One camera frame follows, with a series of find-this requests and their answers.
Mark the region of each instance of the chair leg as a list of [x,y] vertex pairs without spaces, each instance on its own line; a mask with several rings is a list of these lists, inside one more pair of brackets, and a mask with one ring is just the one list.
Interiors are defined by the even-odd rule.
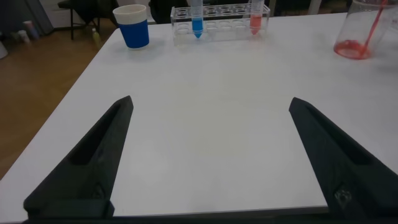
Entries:
[[73,9],[70,9],[70,38],[73,40]]
[[97,18],[97,32],[100,33],[100,18]]

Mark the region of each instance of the wooden floor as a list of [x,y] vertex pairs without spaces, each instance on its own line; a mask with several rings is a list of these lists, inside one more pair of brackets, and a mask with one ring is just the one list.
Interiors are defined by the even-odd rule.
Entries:
[[[103,42],[115,30],[101,20]],[[61,102],[98,49],[91,28],[56,31],[30,45],[5,42],[0,59],[0,179]]]

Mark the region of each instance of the blue cup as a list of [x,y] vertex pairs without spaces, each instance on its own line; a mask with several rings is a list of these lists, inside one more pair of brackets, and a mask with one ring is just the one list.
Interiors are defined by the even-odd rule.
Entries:
[[149,44],[147,8],[133,4],[121,6],[113,10],[126,45],[131,49],[139,49]]

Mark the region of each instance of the red straw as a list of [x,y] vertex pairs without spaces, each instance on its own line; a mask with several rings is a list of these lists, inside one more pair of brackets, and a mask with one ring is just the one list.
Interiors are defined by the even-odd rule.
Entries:
[[361,51],[361,53],[360,53],[360,57],[362,57],[362,55],[365,53],[366,49],[368,49],[369,41],[371,40],[372,35],[373,35],[373,32],[374,32],[374,30],[376,29],[377,24],[379,23],[379,19],[380,19],[380,16],[381,16],[381,12],[383,11],[384,5],[386,5],[387,2],[388,2],[388,0],[383,0],[383,1],[381,2],[381,4],[380,4],[379,12],[377,13],[377,16],[376,16],[376,18],[375,18],[375,20],[374,20],[374,22],[373,22],[371,31],[369,32],[368,38],[366,39],[365,46],[363,47],[363,49],[362,49],[362,51]]

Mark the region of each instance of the white table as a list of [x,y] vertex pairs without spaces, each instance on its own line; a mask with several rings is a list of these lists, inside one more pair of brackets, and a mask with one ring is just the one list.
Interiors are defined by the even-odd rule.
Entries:
[[271,18],[265,42],[182,48],[170,25],[154,25],[138,52],[116,30],[0,181],[0,222],[27,218],[23,200],[126,95],[117,216],[325,206],[288,111],[294,96],[398,172],[398,34],[374,58],[349,60],[332,50],[344,19]]

